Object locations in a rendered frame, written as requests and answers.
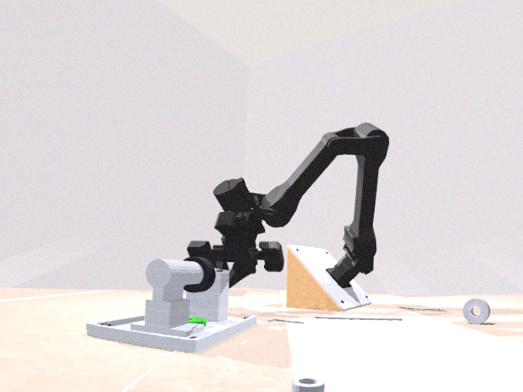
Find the white housing block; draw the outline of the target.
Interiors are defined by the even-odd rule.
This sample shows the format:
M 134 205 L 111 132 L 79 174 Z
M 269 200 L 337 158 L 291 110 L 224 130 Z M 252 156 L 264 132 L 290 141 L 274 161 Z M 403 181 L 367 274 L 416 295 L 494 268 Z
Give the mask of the white housing block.
M 198 262 L 155 259 L 146 269 L 153 299 L 146 299 L 145 314 L 87 323 L 86 335 L 198 353 L 256 325 L 257 315 L 228 318 L 229 272 L 215 269 L 209 290 L 185 291 L 184 298 L 184 286 L 203 278 Z M 189 317 L 206 319 L 206 326 L 189 323 Z

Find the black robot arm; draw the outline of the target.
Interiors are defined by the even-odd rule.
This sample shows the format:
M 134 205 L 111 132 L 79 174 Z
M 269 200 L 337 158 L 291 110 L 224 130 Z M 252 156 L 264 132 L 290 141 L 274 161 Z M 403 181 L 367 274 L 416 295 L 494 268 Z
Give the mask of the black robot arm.
M 386 159 L 389 137 L 369 122 L 325 133 L 289 179 L 268 194 L 250 193 L 243 178 L 225 180 L 213 194 L 224 212 L 219 212 L 214 229 L 226 238 L 241 238 L 250 243 L 252 231 L 265 233 L 262 221 L 273 227 L 289 223 L 302 196 L 315 183 L 326 167 L 339 155 L 355 155 L 357 186 L 355 215 L 351 225 L 344 226 L 346 254 L 327 273 L 342 288 L 359 274 L 374 268 L 376 239 L 373 228 L 380 165 Z

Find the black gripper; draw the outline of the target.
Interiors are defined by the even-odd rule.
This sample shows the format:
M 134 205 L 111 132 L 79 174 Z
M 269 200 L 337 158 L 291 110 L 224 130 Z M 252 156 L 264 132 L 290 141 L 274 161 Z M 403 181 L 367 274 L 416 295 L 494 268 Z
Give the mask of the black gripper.
M 256 249 L 256 229 L 252 231 L 249 244 L 241 238 L 226 238 L 222 245 L 213 245 L 207 240 L 191 240 L 187 251 L 189 257 L 205 258 L 215 269 L 229 271 L 228 262 L 234 262 L 230 271 L 229 289 L 241 279 L 256 273 L 257 260 L 264 260 L 267 272 L 281 272 L 284 267 L 282 245 L 279 242 L 260 242 Z

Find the green spacer ring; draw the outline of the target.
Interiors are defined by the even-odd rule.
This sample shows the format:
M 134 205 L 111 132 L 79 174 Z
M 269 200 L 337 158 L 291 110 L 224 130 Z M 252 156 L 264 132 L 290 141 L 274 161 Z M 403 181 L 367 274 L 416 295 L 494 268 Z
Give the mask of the green spacer ring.
M 201 325 L 204 325 L 204 327 L 206 326 L 206 319 L 203 319 L 203 318 L 198 318 L 198 317 L 189 317 L 189 323 L 192 323 L 192 324 L 201 324 Z

